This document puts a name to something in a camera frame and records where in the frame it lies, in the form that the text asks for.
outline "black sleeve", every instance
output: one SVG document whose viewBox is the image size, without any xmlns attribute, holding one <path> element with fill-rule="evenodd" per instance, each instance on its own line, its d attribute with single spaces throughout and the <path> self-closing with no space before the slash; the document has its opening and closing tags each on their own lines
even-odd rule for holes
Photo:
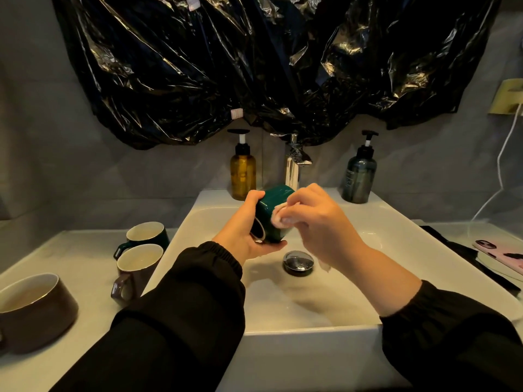
<svg viewBox="0 0 523 392">
<path fill-rule="evenodd" d="M 423 281 L 382 318 L 383 352 L 422 390 L 523 391 L 523 346 L 512 323 L 461 294 Z"/>
<path fill-rule="evenodd" d="M 217 243 L 184 250 L 51 391 L 214 391 L 245 330 L 241 277 Z"/>
</svg>

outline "bathroom sink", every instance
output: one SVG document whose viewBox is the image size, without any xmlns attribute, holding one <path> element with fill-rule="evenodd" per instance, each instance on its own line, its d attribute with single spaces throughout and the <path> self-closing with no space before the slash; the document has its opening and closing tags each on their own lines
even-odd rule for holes
<svg viewBox="0 0 523 392">
<path fill-rule="evenodd" d="M 327 189 L 363 240 L 420 278 L 499 311 L 523 317 L 513 296 L 402 216 L 375 194 L 363 205 L 343 201 Z M 147 288 L 153 289 L 178 254 L 212 237 L 234 214 L 239 201 L 226 190 L 202 191 L 166 250 Z M 294 277 L 282 267 L 285 253 L 306 251 L 292 230 L 277 253 L 249 260 L 245 336 L 218 390 L 352 390 L 406 385 L 383 355 L 380 319 L 362 293 L 338 271 L 321 269 Z"/>
</svg>

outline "wall outlet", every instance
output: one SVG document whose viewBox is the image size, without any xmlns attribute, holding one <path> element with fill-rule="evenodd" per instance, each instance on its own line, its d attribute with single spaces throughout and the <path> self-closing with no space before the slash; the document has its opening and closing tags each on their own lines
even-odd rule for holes
<svg viewBox="0 0 523 392">
<path fill-rule="evenodd" d="M 501 83 L 489 114 L 515 114 L 523 103 L 523 78 L 511 78 Z"/>
</svg>

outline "green mug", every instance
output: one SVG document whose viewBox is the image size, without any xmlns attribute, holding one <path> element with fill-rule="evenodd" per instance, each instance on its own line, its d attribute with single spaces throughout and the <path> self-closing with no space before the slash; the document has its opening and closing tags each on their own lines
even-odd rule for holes
<svg viewBox="0 0 523 392">
<path fill-rule="evenodd" d="M 251 235 L 254 239 L 267 243 L 278 243 L 292 229 L 276 228 L 270 219 L 274 208 L 286 202 L 293 192 L 294 190 L 287 185 L 278 185 L 265 191 L 265 196 L 256 204 L 256 216 L 251 228 Z"/>
</svg>

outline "plastic sheet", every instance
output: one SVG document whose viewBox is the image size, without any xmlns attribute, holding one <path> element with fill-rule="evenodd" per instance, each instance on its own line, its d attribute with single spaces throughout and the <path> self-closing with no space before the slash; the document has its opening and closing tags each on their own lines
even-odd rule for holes
<svg viewBox="0 0 523 392">
<path fill-rule="evenodd" d="M 500 0 L 53 0 L 93 112 L 123 142 L 196 144 L 243 108 L 317 145 L 357 113 L 455 112 Z"/>
</svg>

